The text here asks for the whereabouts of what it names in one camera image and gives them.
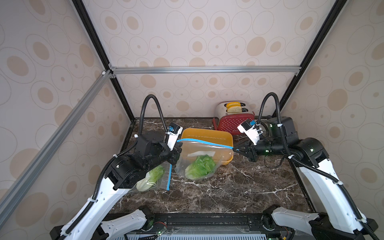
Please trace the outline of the clear zipper bag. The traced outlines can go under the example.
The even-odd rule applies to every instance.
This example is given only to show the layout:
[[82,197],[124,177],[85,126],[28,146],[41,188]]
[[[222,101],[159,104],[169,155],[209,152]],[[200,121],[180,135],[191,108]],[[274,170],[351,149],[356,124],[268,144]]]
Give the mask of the clear zipper bag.
[[180,177],[200,181],[210,178],[216,170],[230,161],[234,155],[233,147],[197,139],[181,139],[180,157],[175,173]]
[[143,193],[152,190],[166,190],[170,189],[171,173],[173,165],[168,162],[150,170],[144,179],[138,181],[136,185],[130,190],[131,193]]

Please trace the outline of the chinese cabbage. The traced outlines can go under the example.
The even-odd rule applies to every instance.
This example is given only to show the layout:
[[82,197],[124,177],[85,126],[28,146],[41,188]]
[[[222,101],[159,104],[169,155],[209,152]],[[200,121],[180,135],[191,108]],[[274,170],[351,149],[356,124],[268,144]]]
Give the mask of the chinese cabbage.
[[146,192],[153,188],[157,188],[161,185],[163,176],[165,175],[165,168],[163,166],[157,166],[156,168],[147,172],[144,179],[140,180],[136,184],[136,188],[139,192]]
[[189,180],[200,180],[214,173],[216,162],[209,155],[198,156],[196,160],[185,169],[185,177]]

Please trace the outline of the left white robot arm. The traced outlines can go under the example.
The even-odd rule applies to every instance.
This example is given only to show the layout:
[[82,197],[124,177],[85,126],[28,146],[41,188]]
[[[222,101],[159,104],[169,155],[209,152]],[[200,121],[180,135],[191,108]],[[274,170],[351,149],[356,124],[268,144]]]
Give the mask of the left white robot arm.
[[131,231],[149,230],[154,224],[154,213],[146,206],[134,212],[105,221],[112,207],[147,173],[164,162],[174,165],[182,152],[182,143],[172,142],[174,147],[163,140],[145,140],[139,136],[134,144],[133,154],[114,156],[102,170],[94,193],[87,203],[67,224],[54,227],[50,232],[53,240],[113,240]]

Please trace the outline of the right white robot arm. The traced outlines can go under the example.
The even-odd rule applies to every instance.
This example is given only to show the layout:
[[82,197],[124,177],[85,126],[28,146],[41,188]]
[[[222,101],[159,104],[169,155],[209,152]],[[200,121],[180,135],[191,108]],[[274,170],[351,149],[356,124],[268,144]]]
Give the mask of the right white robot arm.
[[313,236],[317,240],[362,240],[370,235],[376,240],[375,220],[368,219],[358,209],[352,197],[338,178],[328,152],[315,138],[301,140],[289,117],[267,121],[269,138],[262,139],[260,122],[246,120],[238,130],[248,141],[233,148],[235,153],[255,162],[259,156],[282,155],[302,173],[313,186],[325,208],[323,213],[303,213],[271,206],[263,212],[266,230],[286,227]]

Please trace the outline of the yellow plastic tray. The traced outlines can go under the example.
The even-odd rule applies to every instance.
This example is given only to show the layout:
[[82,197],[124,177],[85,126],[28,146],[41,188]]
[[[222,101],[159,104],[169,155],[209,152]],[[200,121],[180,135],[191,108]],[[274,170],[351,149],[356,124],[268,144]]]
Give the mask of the yellow plastic tray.
[[183,154],[188,157],[208,155],[222,165],[228,165],[233,157],[234,143],[230,133],[188,128],[182,133]]

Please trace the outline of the red toaster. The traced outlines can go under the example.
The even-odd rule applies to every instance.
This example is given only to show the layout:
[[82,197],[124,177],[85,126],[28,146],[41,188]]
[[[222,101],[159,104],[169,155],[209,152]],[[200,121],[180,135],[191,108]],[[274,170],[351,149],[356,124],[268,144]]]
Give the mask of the red toaster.
[[219,103],[215,108],[215,116],[213,118],[213,126],[216,131],[224,131],[235,135],[241,135],[238,130],[238,125],[245,120],[255,119],[255,113],[250,109],[249,104],[246,102],[240,102],[242,106],[242,113],[227,113],[226,104],[231,102]]

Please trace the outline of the pale toast slice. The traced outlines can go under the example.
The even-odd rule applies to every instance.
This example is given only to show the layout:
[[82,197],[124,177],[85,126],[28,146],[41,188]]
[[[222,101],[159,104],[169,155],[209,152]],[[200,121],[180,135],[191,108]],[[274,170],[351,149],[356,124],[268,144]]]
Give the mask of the pale toast slice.
[[242,113],[242,107],[241,106],[230,106],[227,108],[227,113],[232,114],[232,113]]

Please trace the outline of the yellow toast slice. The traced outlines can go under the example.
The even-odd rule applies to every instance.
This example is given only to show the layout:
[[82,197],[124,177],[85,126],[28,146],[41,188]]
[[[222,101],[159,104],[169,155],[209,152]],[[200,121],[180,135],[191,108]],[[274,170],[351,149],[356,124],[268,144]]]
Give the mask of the yellow toast slice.
[[227,103],[226,104],[226,108],[232,108],[232,107],[241,107],[241,103],[240,102],[231,102],[231,103]]

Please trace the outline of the horizontal aluminium bar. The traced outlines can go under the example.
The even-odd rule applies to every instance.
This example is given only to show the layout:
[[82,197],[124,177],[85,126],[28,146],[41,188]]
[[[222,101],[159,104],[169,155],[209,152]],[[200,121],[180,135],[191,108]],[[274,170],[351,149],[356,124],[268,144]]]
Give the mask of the horizontal aluminium bar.
[[112,67],[114,74],[298,73],[300,66]]

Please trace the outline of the left slanted aluminium bar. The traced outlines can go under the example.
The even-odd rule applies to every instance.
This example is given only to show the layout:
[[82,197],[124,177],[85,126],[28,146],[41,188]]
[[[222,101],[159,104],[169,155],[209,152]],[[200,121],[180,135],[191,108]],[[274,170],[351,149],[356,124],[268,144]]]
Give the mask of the left slanted aluminium bar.
[[111,76],[111,70],[103,71],[9,189],[9,192],[1,201],[1,227],[8,221],[21,200],[25,197],[38,176],[41,174],[42,170],[46,167],[58,148],[73,130],[75,124],[80,120],[86,109]]

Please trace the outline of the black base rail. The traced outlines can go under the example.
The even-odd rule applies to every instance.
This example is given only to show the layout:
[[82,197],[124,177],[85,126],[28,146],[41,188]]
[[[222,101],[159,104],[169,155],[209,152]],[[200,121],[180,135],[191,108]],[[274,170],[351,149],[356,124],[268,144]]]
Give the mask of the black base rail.
[[97,228],[104,240],[128,234],[143,235],[146,240],[167,236],[202,240],[229,238],[248,240],[255,234],[264,239],[292,240],[303,232],[317,240],[363,239],[360,231],[338,230],[326,213],[303,213],[272,205],[252,214],[154,214],[147,206],[127,214],[108,214]]

